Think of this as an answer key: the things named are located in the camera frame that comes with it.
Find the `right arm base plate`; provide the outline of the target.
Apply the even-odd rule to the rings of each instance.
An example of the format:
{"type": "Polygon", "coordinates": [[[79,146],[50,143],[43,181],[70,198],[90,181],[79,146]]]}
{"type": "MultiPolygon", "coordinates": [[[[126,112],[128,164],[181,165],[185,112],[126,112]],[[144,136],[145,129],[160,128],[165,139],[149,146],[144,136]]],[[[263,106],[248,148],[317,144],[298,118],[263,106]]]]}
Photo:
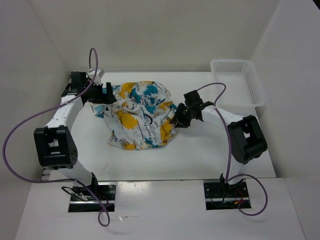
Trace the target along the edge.
{"type": "Polygon", "coordinates": [[[207,211],[250,209],[251,203],[245,181],[228,191],[223,191],[218,180],[204,181],[205,207],[207,211]]]}

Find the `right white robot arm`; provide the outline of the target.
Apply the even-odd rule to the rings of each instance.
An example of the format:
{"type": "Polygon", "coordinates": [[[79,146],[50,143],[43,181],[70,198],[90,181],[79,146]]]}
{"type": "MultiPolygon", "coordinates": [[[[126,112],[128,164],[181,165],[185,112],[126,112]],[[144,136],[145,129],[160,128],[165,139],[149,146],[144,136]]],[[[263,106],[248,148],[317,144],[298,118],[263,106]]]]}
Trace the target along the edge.
{"type": "Polygon", "coordinates": [[[230,197],[246,176],[244,166],[268,149],[260,124],[253,115],[237,115],[217,107],[214,102],[204,102],[197,90],[184,94],[184,99],[170,120],[171,124],[177,128],[188,128],[195,119],[226,131],[228,160],[227,168],[219,178],[219,191],[230,197]]]}

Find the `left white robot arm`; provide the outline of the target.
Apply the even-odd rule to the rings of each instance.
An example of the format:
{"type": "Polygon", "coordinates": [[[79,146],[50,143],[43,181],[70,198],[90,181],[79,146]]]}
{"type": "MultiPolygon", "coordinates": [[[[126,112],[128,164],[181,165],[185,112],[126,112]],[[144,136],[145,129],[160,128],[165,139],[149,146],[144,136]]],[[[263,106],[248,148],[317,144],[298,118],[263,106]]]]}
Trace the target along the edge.
{"type": "Polygon", "coordinates": [[[116,102],[111,83],[106,90],[101,82],[101,69],[89,73],[73,71],[61,94],[61,107],[45,127],[36,128],[33,136],[39,163],[73,181],[77,195],[96,199],[100,187],[96,176],[79,162],[79,153],[71,134],[72,126],[86,102],[112,104],[116,102]]]}

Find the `colourful printed shorts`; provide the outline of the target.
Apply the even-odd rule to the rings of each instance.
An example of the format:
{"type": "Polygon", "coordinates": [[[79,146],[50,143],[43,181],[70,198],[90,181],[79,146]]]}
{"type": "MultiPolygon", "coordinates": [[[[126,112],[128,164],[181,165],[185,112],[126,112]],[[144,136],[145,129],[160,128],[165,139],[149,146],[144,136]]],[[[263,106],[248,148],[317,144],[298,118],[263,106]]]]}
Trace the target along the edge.
{"type": "Polygon", "coordinates": [[[108,144],[122,150],[164,147],[177,133],[170,121],[177,106],[171,93],[156,81],[126,82],[112,86],[116,101],[91,103],[96,117],[103,118],[111,131],[108,144]]]}

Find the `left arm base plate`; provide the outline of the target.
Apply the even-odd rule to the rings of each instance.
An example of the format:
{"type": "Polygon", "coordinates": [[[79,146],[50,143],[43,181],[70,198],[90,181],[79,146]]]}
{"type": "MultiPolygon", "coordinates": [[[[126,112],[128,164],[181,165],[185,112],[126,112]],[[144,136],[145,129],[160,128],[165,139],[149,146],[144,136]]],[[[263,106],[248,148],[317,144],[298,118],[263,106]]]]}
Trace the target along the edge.
{"type": "MultiPolygon", "coordinates": [[[[108,212],[115,211],[116,188],[116,182],[102,181],[98,182],[95,190],[93,190],[95,196],[108,212]]],[[[70,195],[69,213],[99,212],[102,210],[100,203],[84,187],[63,186],[61,189],[70,195]]]]}

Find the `white perforated plastic basket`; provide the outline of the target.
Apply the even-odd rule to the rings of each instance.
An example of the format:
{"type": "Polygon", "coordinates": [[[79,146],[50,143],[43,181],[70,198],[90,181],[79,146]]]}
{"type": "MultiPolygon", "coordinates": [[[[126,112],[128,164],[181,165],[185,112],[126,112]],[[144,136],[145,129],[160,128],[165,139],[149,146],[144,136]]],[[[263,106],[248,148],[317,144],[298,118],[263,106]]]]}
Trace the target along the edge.
{"type": "Polygon", "coordinates": [[[210,62],[212,78],[226,85],[218,103],[228,107],[262,107],[266,94],[253,62],[243,59],[215,59],[210,62]]]}

